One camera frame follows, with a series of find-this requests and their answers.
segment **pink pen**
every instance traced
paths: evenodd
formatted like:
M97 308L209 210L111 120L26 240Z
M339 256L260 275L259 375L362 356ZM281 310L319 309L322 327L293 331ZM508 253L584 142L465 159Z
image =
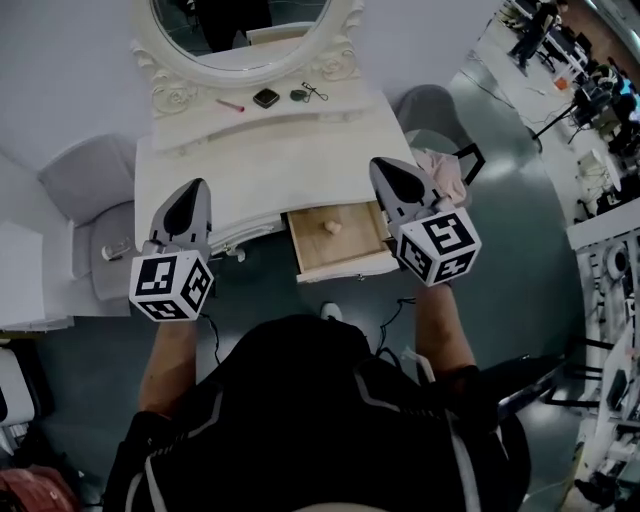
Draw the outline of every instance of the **pink pen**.
M244 112L244 107L242 105L234 105L233 103L229 103L228 101L218 100L216 99L220 105L224 105L225 107L232 108L233 110L237 110L238 112Z

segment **shoe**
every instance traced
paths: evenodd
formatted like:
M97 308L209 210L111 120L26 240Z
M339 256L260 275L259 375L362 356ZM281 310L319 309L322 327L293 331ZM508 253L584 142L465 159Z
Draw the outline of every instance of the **shoe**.
M323 320L333 319L338 322L342 322L342 311L340 311L337 304L334 304L333 302L325 302L320 310L320 318Z

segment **oval mirror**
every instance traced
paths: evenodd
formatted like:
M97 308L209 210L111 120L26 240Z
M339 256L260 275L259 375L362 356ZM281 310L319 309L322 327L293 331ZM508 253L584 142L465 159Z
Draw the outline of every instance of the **oval mirror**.
M296 50L330 0L151 0L164 36L193 61L249 71Z

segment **vanity table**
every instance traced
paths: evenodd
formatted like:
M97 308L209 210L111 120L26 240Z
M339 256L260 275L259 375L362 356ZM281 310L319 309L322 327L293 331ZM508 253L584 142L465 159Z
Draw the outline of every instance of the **vanity table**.
M136 156L138 248L149 238L160 205L186 182L203 178L211 189L212 255L235 254L243 242L288 227L298 282L397 269L383 243L389 235L369 162L413 157L386 98L357 69L347 32L358 24L361 2L328 0L292 54L255 69L227 71L209 67L215 54L203 59L205 66L184 51L170 52L166 45L173 42L161 25L148 23L153 4L134 1L144 37L133 51L150 74L155 117L154 131L140 139ZM227 68L233 51L224 52ZM248 51L241 49L244 62ZM327 101L314 95L308 103L290 99L303 81ZM264 87L281 97L269 109L252 101ZM327 231L327 221L339 223L340 232Z

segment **wooden wall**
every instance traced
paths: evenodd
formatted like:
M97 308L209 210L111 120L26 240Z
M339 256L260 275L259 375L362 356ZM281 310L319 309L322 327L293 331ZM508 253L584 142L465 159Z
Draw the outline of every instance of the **wooden wall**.
M569 10L562 14L562 24L571 27L576 36L582 32L591 41L591 56L606 64L612 57L640 89L640 63L607 23L584 0L568 0Z

